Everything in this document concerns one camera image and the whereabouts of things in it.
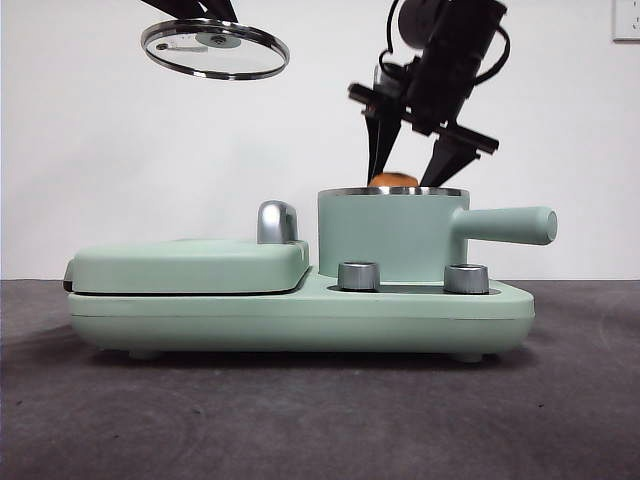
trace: small pot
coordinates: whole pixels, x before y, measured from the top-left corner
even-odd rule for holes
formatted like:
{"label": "small pot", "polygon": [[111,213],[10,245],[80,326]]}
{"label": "small pot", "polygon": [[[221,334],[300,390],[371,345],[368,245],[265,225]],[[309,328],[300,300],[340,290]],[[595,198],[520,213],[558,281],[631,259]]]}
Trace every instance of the small pot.
{"label": "small pot", "polygon": [[441,282],[467,263],[467,240],[547,245],[556,214],[547,207],[469,210],[469,192],[368,187],[318,194],[320,274],[346,261],[376,262],[382,281]]}

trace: gray table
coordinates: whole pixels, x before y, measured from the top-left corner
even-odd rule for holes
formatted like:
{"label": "gray table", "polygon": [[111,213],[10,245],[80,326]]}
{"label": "gray table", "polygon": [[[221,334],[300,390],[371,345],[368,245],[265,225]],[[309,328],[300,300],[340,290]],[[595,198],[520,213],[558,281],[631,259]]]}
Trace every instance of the gray table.
{"label": "gray table", "polygon": [[99,352],[2,283],[3,479],[640,479],[640,282],[510,282],[525,344],[438,355]]}

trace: stainless steel rim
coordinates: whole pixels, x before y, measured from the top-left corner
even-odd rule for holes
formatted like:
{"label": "stainless steel rim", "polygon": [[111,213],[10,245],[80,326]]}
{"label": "stainless steel rim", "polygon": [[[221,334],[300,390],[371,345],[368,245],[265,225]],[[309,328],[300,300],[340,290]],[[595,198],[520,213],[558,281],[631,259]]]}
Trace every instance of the stainless steel rim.
{"label": "stainless steel rim", "polygon": [[464,197],[468,196],[466,190],[455,188],[433,188],[433,187],[359,187],[359,188],[336,188],[333,190],[323,190],[318,193],[318,198],[336,197],[342,195],[440,195],[444,197]]}
{"label": "stainless steel rim", "polygon": [[[276,52],[283,59],[283,64],[271,70],[262,70],[257,72],[240,72],[225,73],[211,72],[207,70],[198,70],[196,68],[185,67],[177,63],[169,62],[156,57],[147,50],[147,45],[158,38],[170,35],[188,34],[188,33],[211,33],[220,35],[232,35],[241,40],[258,43],[264,47]],[[206,18],[198,18],[192,20],[169,20],[152,25],[142,32],[140,44],[147,56],[154,62],[175,70],[177,72],[186,73],[195,77],[215,78],[218,80],[257,80],[260,78],[272,77],[280,73],[289,63],[289,49],[287,46],[274,37],[273,35],[253,27],[247,27],[239,23],[212,20]]]}

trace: mint green appliance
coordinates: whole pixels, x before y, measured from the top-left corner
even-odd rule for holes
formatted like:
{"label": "mint green appliance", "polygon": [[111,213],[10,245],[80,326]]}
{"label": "mint green appliance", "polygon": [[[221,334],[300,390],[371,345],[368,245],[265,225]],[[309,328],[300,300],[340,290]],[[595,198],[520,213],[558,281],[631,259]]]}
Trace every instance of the mint green appliance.
{"label": "mint green appliance", "polygon": [[434,352],[476,362],[518,346],[531,294],[467,265],[467,239],[548,244],[545,207],[469,211],[462,190],[319,194],[319,267],[296,212],[258,211],[256,240],[92,247],[69,262],[75,331],[103,349]]}

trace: white wall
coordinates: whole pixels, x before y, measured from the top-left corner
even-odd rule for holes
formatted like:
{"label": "white wall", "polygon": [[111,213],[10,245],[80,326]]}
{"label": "white wall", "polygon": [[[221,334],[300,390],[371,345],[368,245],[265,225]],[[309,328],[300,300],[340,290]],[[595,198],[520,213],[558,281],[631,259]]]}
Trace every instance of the white wall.
{"label": "white wall", "polygon": [[[316,192],[363,182],[346,88],[370,82],[389,3],[235,0],[292,52],[243,83],[147,60],[139,34],[165,17],[141,2],[3,1],[4,278],[60,278],[97,243],[253,237],[269,198],[296,206],[315,252]],[[508,7],[512,58],[460,119],[500,149],[449,186],[475,208],[552,206],[560,231],[548,247],[473,242],[470,258],[496,278],[639,278],[640,45],[611,42],[608,0]],[[389,168],[419,177],[432,142],[405,126]]]}

